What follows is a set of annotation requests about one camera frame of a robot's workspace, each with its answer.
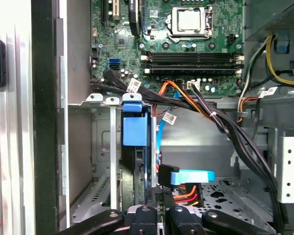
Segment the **motherboard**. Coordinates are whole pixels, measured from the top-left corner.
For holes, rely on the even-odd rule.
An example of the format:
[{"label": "motherboard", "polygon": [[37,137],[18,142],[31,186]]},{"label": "motherboard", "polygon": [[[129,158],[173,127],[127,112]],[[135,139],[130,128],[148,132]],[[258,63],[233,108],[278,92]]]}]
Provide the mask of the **motherboard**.
[{"label": "motherboard", "polygon": [[91,61],[102,83],[111,69],[155,92],[169,79],[204,96],[237,96],[243,0],[92,0]]}]

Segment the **capacitor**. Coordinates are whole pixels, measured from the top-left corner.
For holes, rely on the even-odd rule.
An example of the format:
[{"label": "capacitor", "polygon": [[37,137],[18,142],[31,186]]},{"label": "capacitor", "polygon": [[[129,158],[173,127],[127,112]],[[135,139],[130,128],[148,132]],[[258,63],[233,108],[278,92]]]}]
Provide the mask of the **capacitor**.
[{"label": "capacitor", "polygon": [[151,26],[147,27],[147,33],[150,34],[151,33]]}]

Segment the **cpu socket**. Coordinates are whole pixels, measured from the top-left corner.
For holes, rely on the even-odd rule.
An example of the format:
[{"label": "cpu socket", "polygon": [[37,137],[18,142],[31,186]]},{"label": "cpu socket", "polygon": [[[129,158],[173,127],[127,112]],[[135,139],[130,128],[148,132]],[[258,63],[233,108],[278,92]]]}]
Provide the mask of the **cpu socket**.
[{"label": "cpu socket", "polygon": [[166,24],[173,38],[212,37],[212,7],[173,7]]}]

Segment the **green circuit board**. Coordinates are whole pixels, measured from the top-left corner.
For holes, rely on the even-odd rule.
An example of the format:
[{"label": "green circuit board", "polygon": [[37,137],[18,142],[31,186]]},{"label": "green circuit board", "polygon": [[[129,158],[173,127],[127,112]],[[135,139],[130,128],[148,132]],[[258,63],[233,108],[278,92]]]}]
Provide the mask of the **green circuit board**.
[{"label": "green circuit board", "polygon": [[[102,79],[102,73],[109,68],[109,59],[121,60],[121,69],[128,74],[123,81],[128,83],[133,75],[138,76],[142,85],[158,91],[166,79],[179,81],[185,86],[189,80],[201,79],[200,91],[205,96],[236,96],[240,93],[237,86],[238,75],[201,76],[201,75],[153,75],[145,74],[141,66],[142,50],[151,52],[220,52],[243,53],[243,0],[142,0],[140,37],[134,37],[129,26],[128,1],[120,0],[120,19],[109,17],[112,5],[105,0],[92,0],[92,47],[96,48],[98,61],[92,68],[93,79]],[[103,4],[105,4],[107,21],[102,23]],[[168,38],[166,19],[173,7],[206,7],[212,6],[213,31],[209,39],[192,38],[188,41],[173,42]],[[236,35],[232,45],[227,44],[228,35]],[[215,92],[207,89],[214,87]]]}]

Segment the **cable label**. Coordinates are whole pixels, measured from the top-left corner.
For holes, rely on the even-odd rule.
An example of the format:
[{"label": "cable label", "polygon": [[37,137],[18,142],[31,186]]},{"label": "cable label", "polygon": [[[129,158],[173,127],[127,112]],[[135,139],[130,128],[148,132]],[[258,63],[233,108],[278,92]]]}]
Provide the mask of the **cable label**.
[{"label": "cable label", "polygon": [[260,92],[259,98],[263,98],[267,95],[273,95],[275,93],[276,89],[278,89],[278,87],[271,87],[267,91]]},{"label": "cable label", "polygon": [[163,116],[162,120],[167,122],[170,125],[174,125],[175,120],[176,120],[176,116],[174,116],[173,114],[170,114],[168,112],[165,112],[165,115]]},{"label": "cable label", "polygon": [[129,82],[129,85],[126,89],[127,93],[137,93],[139,87],[141,86],[141,82],[136,80],[135,78],[132,78]]}]

